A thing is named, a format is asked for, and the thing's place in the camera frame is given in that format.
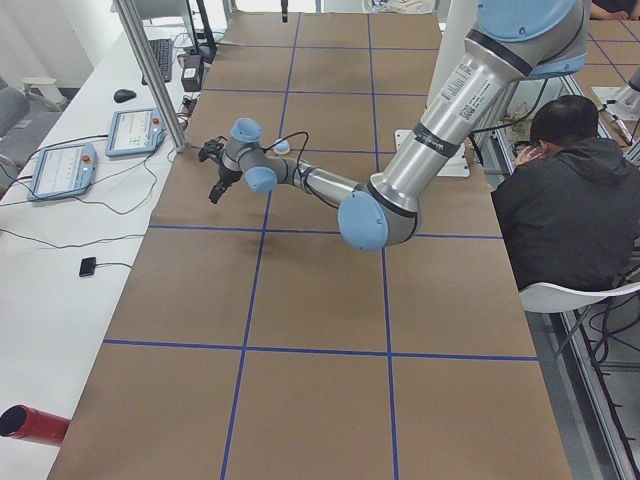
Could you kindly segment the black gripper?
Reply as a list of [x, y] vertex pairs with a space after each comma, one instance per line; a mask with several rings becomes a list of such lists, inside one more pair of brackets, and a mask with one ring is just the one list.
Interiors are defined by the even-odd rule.
[[218, 166], [218, 176], [218, 182], [212, 187], [209, 193], [211, 203], [218, 203], [226, 190], [241, 179], [241, 171], [230, 169], [221, 163]]

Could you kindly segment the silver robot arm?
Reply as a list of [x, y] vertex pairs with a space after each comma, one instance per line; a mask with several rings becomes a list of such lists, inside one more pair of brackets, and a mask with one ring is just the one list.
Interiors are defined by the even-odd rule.
[[336, 207], [339, 231], [357, 250], [409, 240], [421, 223], [420, 197], [510, 85], [577, 72], [586, 58], [587, 1], [480, 1], [464, 53], [386, 168], [365, 183], [270, 156], [251, 118], [235, 121], [215, 149], [218, 182], [209, 199], [244, 180], [256, 193], [297, 187]]

